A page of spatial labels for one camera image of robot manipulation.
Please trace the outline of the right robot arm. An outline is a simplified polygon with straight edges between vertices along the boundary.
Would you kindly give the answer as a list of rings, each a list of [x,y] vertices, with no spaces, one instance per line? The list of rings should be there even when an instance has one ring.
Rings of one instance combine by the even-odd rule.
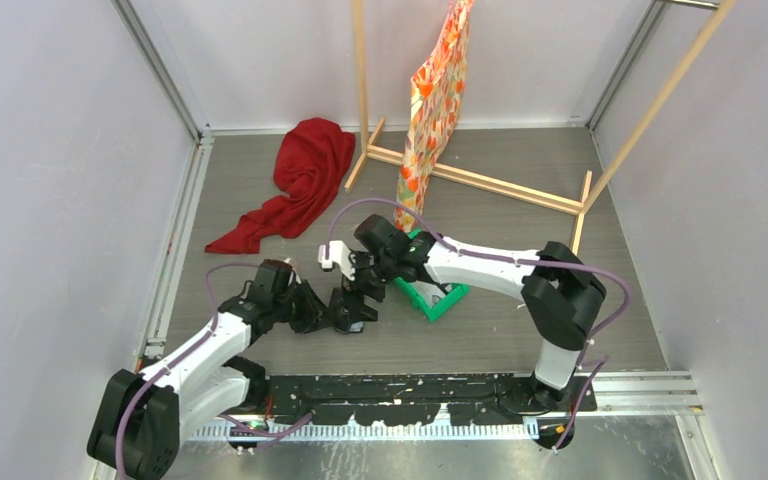
[[[325,271],[339,269],[346,286],[380,299],[397,279],[435,286],[476,287],[520,300],[542,338],[536,366],[511,405],[552,411],[571,395],[572,377],[607,292],[592,268],[563,243],[501,250],[442,236],[407,234],[373,214],[355,230],[361,249],[328,239],[318,251]]]

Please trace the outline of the black card holder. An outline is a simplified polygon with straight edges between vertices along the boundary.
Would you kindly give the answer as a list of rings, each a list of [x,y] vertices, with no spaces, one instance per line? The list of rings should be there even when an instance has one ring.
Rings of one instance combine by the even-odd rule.
[[[366,322],[378,320],[378,312],[365,305],[331,307],[329,313],[332,328],[342,334],[361,333]]]

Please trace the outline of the green plastic bin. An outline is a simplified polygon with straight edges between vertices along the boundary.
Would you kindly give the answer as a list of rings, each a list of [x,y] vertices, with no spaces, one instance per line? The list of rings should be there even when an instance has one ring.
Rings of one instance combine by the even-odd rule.
[[[431,323],[439,320],[470,292],[466,284],[438,281],[427,266],[419,270],[414,281],[399,277],[393,280],[393,284],[408,297],[412,307]]]

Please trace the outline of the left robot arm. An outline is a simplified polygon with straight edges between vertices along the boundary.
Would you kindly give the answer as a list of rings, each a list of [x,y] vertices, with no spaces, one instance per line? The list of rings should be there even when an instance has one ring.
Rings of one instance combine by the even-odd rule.
[[[86,445],[90,458],[120,479],[161,479],[196,430],[232,408],[253,414],[265,405],[265,371],[242,354],[275,325],[297,334],[362,331],[363,301],[345,289],[324,303],[287,262],[253,268],[242,291],[213,301],[206,325],[172,353],[110,377]]]

